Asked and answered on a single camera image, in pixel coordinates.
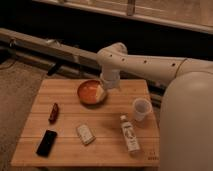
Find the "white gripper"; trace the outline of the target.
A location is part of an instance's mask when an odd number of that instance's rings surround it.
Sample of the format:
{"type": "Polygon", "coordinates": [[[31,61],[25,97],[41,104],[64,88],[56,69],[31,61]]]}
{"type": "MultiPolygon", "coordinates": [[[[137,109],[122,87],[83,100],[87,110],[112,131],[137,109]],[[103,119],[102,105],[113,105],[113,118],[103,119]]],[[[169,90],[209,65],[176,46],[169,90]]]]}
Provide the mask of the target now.
{"type": "MultiPolygon", "coordinates": [[[[103,67],[100,80],[104,89],[113,89],[119,87],[120,71],[103,67]]],[[[102,101],[106,96],[106,91],[101,86],[97,88],[96,99],[102,101]]]]}

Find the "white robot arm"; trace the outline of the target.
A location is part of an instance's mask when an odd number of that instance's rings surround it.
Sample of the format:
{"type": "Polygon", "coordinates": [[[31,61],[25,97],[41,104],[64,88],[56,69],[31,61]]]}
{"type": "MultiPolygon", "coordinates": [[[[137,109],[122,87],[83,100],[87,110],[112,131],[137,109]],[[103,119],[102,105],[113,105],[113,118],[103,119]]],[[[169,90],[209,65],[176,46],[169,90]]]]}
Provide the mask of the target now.
{"type": "Polygon", "coordinates": [[[97,53],[101,81],[126,71],[166,87],[160,110],[159,171],[213,171],[213,61],[130,55],[122,43],[97,53]]]}

